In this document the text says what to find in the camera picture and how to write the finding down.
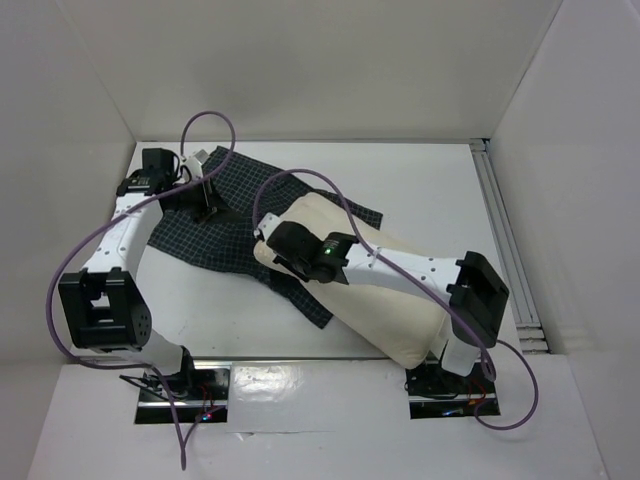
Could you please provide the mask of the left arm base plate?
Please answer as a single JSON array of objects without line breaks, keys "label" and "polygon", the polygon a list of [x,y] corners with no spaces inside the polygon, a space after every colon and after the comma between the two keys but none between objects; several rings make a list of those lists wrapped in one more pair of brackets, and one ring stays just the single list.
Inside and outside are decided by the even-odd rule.
[{"label": "left arm base plate", "polygon": [[[172,393],[180,424],[199,420],[205,424],[222,424],[228,419],[228,399],[231,365],[202,364],[192,372],[190,384],[169,383],[177,390]],[[168,394],[160,381],[150,373],[123,375],[119,379],[136,390],[136,425],[171,424],[173,417]]]}]

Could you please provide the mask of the dark checked pillowcase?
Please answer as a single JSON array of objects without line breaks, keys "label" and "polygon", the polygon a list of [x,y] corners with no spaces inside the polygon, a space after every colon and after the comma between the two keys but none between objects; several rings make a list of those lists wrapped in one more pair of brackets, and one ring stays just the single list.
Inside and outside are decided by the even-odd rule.
[{"label": "dark checked pillowcase", "polygon": [[[219,273],[250,276],[273,292],[283,296],[319,329],[329,323],[333,314],[324,308],[293,277],[272,270],[258,262],[253,254],[256,245],[251,219],[258,188],[280,169],[251,157],[234,153],[224,170],[213,179],[217,192],[231,210],[236,212],[222,223],[196,223],[182,211],[169,211],[155,227],[148,246],[191,266]],[[339,206],[335,193],[315,189],[293,175],[274,181],[262,194],[260,212],[280,216],[294,200],[308,193],[320,196]],[[347,199],[353,215],[379,230],[383,214]]]}]

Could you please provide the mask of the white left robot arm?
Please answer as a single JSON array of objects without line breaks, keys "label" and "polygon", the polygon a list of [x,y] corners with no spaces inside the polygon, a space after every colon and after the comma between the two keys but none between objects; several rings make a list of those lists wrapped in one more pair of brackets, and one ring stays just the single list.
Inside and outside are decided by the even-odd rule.
[{"label": "white left robot arm", "polygon": [[142,166],[116,190],[115,225],[102,234],[93,255],[78,272],[65,273],[58,291],[73,345],[154,366],[163,389],[176,399],[196,390],[193,358],[152,327],[152,313],[137,284],[142,255],[167,213],[184,213],[201,224],[227,212],[200,150],[180,158],[164,148],[142,152]]}]

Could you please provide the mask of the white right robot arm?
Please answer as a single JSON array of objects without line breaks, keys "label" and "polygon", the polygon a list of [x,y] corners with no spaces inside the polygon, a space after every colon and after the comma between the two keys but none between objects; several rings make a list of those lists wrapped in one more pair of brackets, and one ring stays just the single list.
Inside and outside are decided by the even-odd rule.
[{"label": "white right robot arm", "polygon": [[450,318],[436,379],[448,392],[471,379],[481,352],[495,346],[509,289],[489,261],[468,251],[462,259],[434,258],[379,246],[331,232],[320,239],[300,223],[273,214],[254,235],[275,263],[309,286],[373,286],[409,294],[443,307]]}]

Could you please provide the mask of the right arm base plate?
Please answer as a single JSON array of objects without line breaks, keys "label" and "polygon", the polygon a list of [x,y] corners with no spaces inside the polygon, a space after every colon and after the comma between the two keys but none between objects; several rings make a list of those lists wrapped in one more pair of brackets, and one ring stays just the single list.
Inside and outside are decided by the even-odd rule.
[{"label": "right arm base plate", "polygon": [[435,363],[424,363],[405,373],[412,420],[473,417],[477,406],[481,415],[501,414],[495,385],[485,378],[479,364],[467,377]]}]

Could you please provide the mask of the cream pillow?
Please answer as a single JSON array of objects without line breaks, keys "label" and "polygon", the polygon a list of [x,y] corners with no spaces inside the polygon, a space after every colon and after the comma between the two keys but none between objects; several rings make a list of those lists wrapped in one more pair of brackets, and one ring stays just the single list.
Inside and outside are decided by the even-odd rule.
[{"label": "cream pillow", "polygon": [[[304,225],[319,238],[331,232],[353,232],[342,207],[318,193],[296,199],[279,218]],[[275,263],[275,255],[260,241],[254,256],[404,368],[415,368],[428,354],[439,358],[450,329],[448,314],[428,299],[376,286],[307,283]]]}]

